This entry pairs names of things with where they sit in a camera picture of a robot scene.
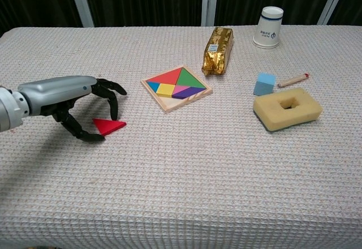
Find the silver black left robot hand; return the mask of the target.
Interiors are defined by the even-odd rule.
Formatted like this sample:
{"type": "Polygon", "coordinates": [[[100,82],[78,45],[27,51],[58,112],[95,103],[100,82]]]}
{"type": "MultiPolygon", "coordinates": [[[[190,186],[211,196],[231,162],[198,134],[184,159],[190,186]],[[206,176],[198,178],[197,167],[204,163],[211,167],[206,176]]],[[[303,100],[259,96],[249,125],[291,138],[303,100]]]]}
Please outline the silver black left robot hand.
{"type": "Polygon", "coordinates": [[[107,99],[111,119],[118,119],[118,100],[115,92],[125,96],[126,90],[116,82],[92,76],[62,76],[19,85],[18,90],[29,105],[31,116],[53,116],[56,122],[74,137],[85,142],[102,142],[104,136],[83,130],[69,113],[75,102],[90,93],[107,99]]]}

